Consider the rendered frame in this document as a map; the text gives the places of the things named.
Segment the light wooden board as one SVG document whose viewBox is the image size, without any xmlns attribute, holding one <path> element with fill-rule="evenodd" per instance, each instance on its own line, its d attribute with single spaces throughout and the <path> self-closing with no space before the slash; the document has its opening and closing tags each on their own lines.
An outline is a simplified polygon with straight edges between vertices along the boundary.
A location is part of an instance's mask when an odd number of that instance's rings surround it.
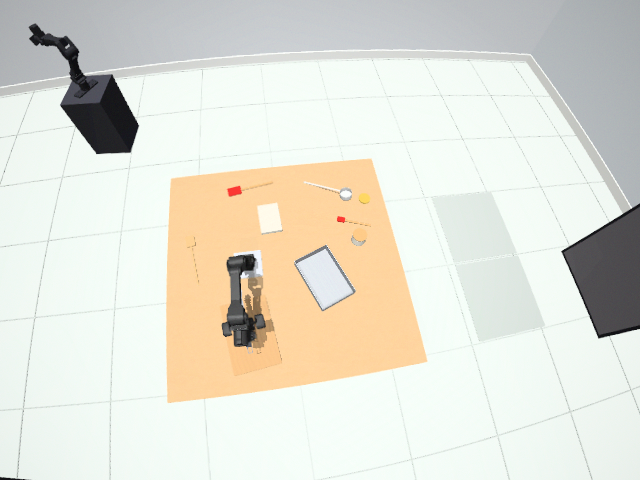
<svg viewBox="0 0 640 480">
<path fill-rule="evenodd" d="M 282 364 L 266 294 L 245 299 L 243 305 L 248 318 L 253 318 L 253 322 L 254 315 L 263 314 L 266 327 L 257 329 L 254 323 L 256 339 L 252 341 L 252 348 L 248 347 L 249 353 L 253 349 L 251 354 L 248 354 L 246 346 L 234 347 L 233 332 L 226 337 L 234 376 Z"/>
</svg>

